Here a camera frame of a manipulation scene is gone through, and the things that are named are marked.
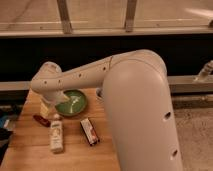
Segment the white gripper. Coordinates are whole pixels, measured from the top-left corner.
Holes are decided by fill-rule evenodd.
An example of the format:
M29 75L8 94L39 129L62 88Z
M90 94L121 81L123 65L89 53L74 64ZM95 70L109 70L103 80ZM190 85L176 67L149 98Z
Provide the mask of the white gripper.
M50 103L66 102L69 101L69 97L62 91L49 91L43 94L43 98ZM40 114L42 117L47 117L51 112L52 106L41 102Z

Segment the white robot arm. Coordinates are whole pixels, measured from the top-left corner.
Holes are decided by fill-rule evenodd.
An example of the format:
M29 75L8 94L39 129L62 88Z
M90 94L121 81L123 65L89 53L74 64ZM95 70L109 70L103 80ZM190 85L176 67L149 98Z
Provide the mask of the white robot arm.
M72 89L102 89L102 104L121 171L183 171L167 69L151 50L136 50L62 71L44 63L30 82L45 102Z

